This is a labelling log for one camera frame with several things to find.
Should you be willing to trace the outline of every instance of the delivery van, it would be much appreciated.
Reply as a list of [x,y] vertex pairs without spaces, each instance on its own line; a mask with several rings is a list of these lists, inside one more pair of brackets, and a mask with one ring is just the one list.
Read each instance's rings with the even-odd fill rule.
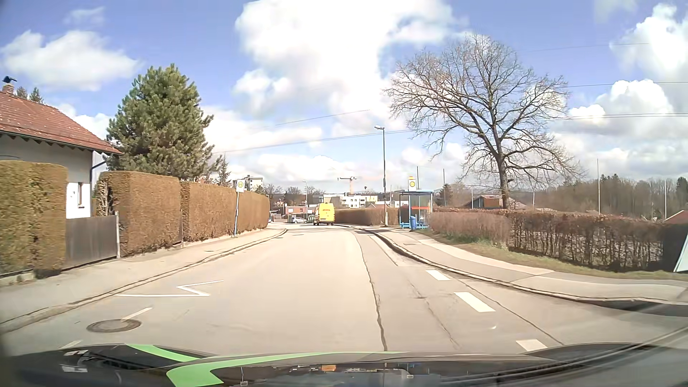
[[334,205],[332,203],[320,203],[315,207],[313,225],[334,224]]

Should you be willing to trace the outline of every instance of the street sign pole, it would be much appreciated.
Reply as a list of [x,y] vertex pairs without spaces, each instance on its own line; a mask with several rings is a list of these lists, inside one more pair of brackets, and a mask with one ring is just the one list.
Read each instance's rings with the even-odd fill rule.
[[237,222],[239,221],[239,192],[244,192],[245,182],[243,180],[237,179],[234,187],[237,190],[237,206],[234,210],[234,237],[237,236]]

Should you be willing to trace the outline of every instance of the street lamp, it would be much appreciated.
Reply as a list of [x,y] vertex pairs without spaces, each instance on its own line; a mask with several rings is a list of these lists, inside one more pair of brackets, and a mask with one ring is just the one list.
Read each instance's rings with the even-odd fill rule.
[[385,202],[385,226],[389,225],[387,219],[387,158],[385,157],[385,127],[375,125],[375,129],[383,131],[383,201]]
[[305,221],[308,221],[308,181],[304,180],[305,183]]

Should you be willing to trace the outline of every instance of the house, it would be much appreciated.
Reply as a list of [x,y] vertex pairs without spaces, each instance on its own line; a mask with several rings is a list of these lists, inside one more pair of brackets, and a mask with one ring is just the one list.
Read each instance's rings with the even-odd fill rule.
[[674,215],[664,219],[667,224],[688,224],[688,211],[682,209]]
[[[468,202],[465,205],[463,205],[463,207],[474,209],[501,209],[502,195],[480,195],[477,198],[473,199],[472,202]],[[508,199],[507,207],[509,209],[519,210],[528,209],[527,205],[519,202],[518,200],[514,200],[513,198]]]
[[67,218],[91,215],[93,153],[122,154],[56,108],[0,91],[0,160],[67,168]]

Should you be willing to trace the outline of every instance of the asphalt road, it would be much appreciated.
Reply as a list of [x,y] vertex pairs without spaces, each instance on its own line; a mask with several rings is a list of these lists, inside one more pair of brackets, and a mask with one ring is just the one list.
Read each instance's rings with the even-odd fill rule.
[[[436,271],[362,231],[287,228],[269,242],[31,324],[3,341],[10,354],[118,342],[218,355],[523,353],[644,342],[688,326],[686,318],[579,304]],[[122,318],[141,325],[87,330]]]

